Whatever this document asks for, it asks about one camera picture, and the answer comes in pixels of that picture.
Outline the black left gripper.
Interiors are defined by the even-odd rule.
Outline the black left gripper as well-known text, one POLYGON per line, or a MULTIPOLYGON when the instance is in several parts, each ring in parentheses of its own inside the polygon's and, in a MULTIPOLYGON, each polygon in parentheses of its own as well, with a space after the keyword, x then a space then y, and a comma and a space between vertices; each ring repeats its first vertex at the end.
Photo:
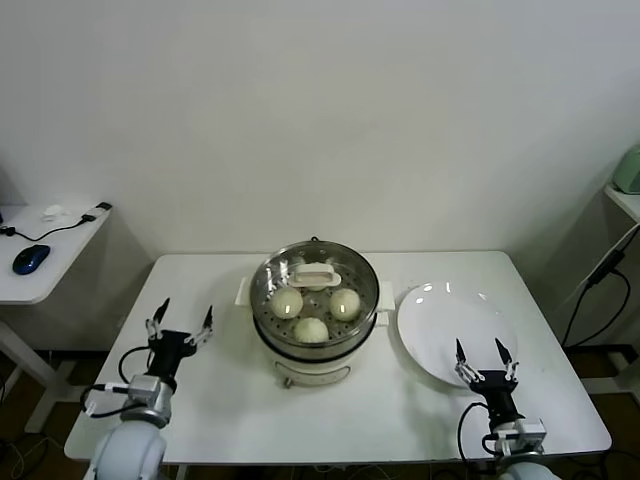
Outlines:
POLYGON ((181 361, 195 354, 195 346, 208 341, 212 335, 214 319, 214 306, 210 305, 202 327, 196 334, 161 330, 160 325, 169 303, 170 298, 166 298, 154 314, 145 320, 148 345, 153 352, 148 374, 164 379, 174 379, 181 361))

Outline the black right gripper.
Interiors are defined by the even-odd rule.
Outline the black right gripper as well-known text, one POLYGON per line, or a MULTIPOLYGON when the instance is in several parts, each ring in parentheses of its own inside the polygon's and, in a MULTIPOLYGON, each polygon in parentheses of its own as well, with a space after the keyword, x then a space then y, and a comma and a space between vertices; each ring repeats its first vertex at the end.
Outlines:
POLYGON ((455 372, 471 391, 481 395, 485 400, 489 412, 490 425, 503 425, 522 419, 512 398, 512 393, 518 385, 516 370, 519 365, 514 361, 509 349, 495 338, 496 347, 505 368, 500 370, 480 370, 469 365, 464 348, 456 339, 455 372))

